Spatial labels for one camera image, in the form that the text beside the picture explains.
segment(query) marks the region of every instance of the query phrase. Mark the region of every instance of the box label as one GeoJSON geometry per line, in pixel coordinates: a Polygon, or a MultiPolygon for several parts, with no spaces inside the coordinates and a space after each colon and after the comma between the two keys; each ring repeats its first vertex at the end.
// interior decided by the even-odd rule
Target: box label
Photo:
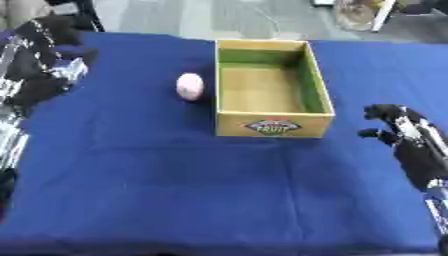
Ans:
{"type": "Polygon", "coordinates": [[[300,124],[288,120],[260,120],[245,125],[247,128],[266,136],[278,136],[302,128],[300,124]]]}

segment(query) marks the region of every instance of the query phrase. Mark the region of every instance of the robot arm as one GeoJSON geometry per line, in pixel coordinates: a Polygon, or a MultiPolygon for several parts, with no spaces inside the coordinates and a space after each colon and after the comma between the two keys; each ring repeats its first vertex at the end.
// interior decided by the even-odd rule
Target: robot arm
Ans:
{"type": "Polygon", "coordinates": [[[425,194],[441,235],[440,252],[448,255],[448,138],[425,116],[402,105],[376,104],[364,111],[366,119],[380,119],[388,129],[365,129],[358,135],[392,147],[409,181],[425,194]]]}
{"type": "Polygon", "coordinates": [[[40,102],[69,91],[97,55],[95,49],[59,51],[58,45],[81,45],[70,17],[31,20],[0,42],[0,207],[11,195],[29,138],[20,122],[40,102]]]}

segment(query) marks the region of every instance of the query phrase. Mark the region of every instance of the blue tablecloth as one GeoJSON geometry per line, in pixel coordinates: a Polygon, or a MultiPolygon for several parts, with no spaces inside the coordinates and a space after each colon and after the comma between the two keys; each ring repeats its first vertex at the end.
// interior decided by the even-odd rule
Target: blue tablecloth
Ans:
{"type": "Polygon", "coordinates": [[[391,150],[356,137],[362,107],[409,105],[448,127],[448,46],[313,42],[337,117],[321,140],[213,136],[214,43],[85,34],[100,55],[42,104],[0,225],[0,253],[297,255],[435,250],[421,195],[391,150]]]}

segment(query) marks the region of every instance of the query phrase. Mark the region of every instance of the cardboard box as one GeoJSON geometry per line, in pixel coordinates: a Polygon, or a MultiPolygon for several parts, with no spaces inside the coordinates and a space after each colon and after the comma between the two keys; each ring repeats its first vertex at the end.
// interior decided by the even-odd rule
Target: cardboard box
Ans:
{"type": "Polygon", "coordinates": [[[306,41],[216,42],[218,136],[322,137],[334,110],[306,41]]]}

